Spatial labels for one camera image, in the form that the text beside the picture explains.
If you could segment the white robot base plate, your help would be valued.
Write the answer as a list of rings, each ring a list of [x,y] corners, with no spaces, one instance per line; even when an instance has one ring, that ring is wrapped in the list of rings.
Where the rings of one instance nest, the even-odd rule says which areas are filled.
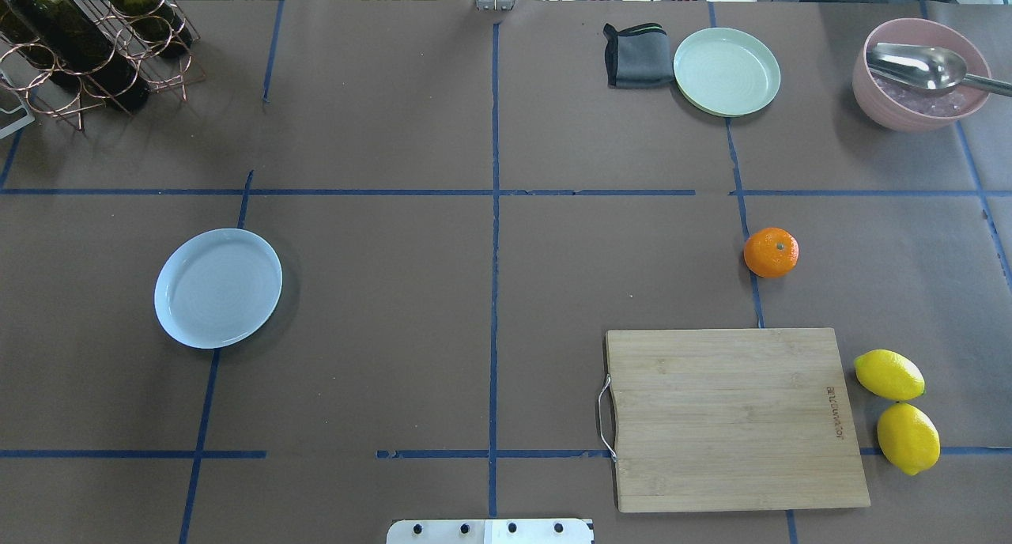
[[[591,519],[402,519],[387,543],[594,543]]]

